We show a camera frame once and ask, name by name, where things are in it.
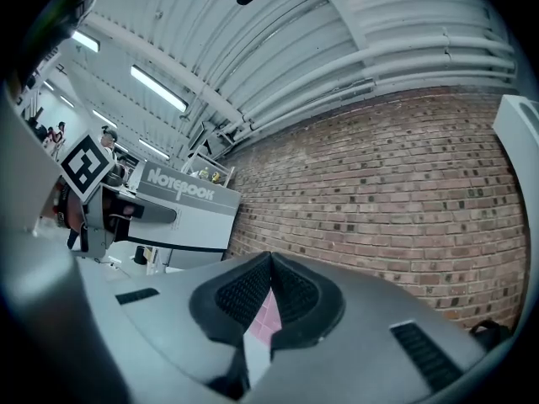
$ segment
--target white pipe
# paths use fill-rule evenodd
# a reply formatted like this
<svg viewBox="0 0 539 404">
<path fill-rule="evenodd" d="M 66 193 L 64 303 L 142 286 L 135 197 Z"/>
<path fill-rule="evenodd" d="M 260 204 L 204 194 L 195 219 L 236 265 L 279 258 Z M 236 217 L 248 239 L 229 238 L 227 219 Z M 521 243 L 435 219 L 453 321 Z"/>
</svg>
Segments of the white pipe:
<svg viewBox="0 0 539 404">
<path fill-rule="evenodd" d="M 294 93 L 301 88 L 304 88 L 309 83 L 328 75 L 331 72 L 338 71 L 346 66 L 358 63 L 366 58 L 372 58 L 377 56 L 383 56 L 385 54 L 391 54 L 394 52 L 402 51 L 414 51 L 425 48 L 431 48 L 436 46 L 449 47 L 450 45 L 469 47 L 469 48 L 482 48 L 498 51 L 506 51 L 512 53 L 514 50 L 510 45 L 500 43 L 494 40 L 473 38 L 466 36 L 427 36 L 415 39 L 400 39 L 400 40 L 384 40 L 372 44 L 370 48 L 366 50 L 359 50 L 347 56 L 341 57 L 337 60 L 331 61 L 328 64 L 321 66 L 306 75 L 299 77 L 295 81 L 289 83 L 284 88 L 268 97 L 266 100 L 249 110 L 244 116 L 243 120 L 249 120 L 254 115 L 259 114 L 264 109 L 284 98 L 288 94 Z M 241 120 L 236 121 L 233 124 L 226 126 L 223 129 L 223 133 L 230 133 L 239 127 L 243 122 Z"/>
<path fill-rule="evenodd" d="M 258 129 L 259 127 L 269 123 L 270 121 L 278 118 L 279 115 L 283 115 L 300 104 L 309 102 L 314 98 L 327 93 L 335 88 L 340 88 L 347 83 L 350 83 L 353 79 L 367 79 L 371 77 L 378 77 L 392 72 L 399 72 L 408 69 L 418 69 L 421 67 L 430 67 L 430 66 L 442 66 L 449 64 L 459 64 L 464 66 L 496 66 L 502 67 L 504 69 L 514 69 L 515 65 L 511 61 L 506 61 L 498 57 L 492 56 L 449 56 L 447 54 L 442 54 L 440 56 L 421 56 L 414 58 L 401 59 L 397 61 L 389 61 L 388 63 L 382 63 L 377 66 L 367 67 L 361 71 L 355 72 L 352 75 L 348 75 L 345 78 L 337 79 L 332 82 L 326 82 L 322 86 L 309 90 L 304 94 L 298 96 L 294 100 L 286 103 L 284 106 L 274 110 L 273 112 L 267 114 L 264 118 L 255 121 L 250 126 L 253 129 Z"/>
<path fill-rule="evenodd" d="M 382 85 L 388 85 L 388 84 L 397 83 L 397 82 L 413 81 L 414 79 L 423 79 L 423 78 L 427 78 L 427 77 L 499 77 L 499 78 L 514 78 L 515 75 L 510 74 L 510 73 L 491 72 L 491 71 L 482 71 L 482 70 L 475 70 L 475 71 L 474 70 L 461 70 L 461 71 L 454 71 L 454 72 L 437 71 L 437 72 L 412 73 L 410 75 L 402 75 L 402 76 L 399 76 L 399 77 L 392 77 L 392 78 L 389 78 L 389 79 L 384 79 L 382 81 L 378 81 L 378 82 L 376 82 L 376 85 L 378 87 L 380 87 Z M 332 94 L 332 95 L 327 96 L 325 98 L 321 98 L 319 100 L 316 100 L 315 102 L 311 102 L 309 104 L 306 104 L 306 105 L 302 106 L 301 108 L 290 112 L 289 114 L 285 114 L 285 115 L 281 116 L 280 118 L 277 118 L 277 119 L 275 119 L 273 121 L 270 121 L 268 124 L 266 124 L 266 125 L 264 125 L 262 127 L 259 127 L 256 130 L 245 130 L 242 133 L 240 133 L 239 136 L 237 136 L 237 139 L 235 140 L 234 145 L 232 147 L 237 145 L 240 141 L 243 141 L 244 139 L 246 139 L 248 137 L 251 137 L 251 136 L 254 136 L 254 135 L 258 134 L 262 130 L 269 129 L 272 125 L 276 125 L 276 124 L 278 124 L 278 123 L 280 123 L 280 122 L 282 122 L 284 120 L 287 120 L 289 118 L 293 118 L 296 115 L 299 115 L 299 114 L 301 114 L 303 112 L 307 112 L 308 110 L 310 110 L 312 108 L 323 106 L 326 103 L 332 102 L 335 99 L 340 98 L 341 96 L 356 93 L 358 91 L 365 90 L 365 89 L 367 89 L 369 87 L 373 87 L 374 85 L 375 85 L 374 82 L 369 82 L 368 84 L 364 84 L 364 85 L 361 85 L 359 87 L 347 88 L 346 90 L 337 92 L 336 94 Z"/>
</svg>

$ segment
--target pink grid pattern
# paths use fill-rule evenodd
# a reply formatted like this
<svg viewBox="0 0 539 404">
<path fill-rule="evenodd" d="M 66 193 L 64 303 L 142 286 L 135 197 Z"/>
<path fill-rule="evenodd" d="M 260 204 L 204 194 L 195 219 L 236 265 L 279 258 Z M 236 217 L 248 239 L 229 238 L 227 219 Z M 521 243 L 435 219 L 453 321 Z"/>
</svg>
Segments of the pink grid pattern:
<svg viewBox="0 0 539 404">
<path fill-rule="evenodd" d="M 259 312 L 251 323 L 249 331 L 262 343 L 270 345 L 270 339 L 274 332 L 281 329 L 277 302 L 270 290 Z"/>
</svg>

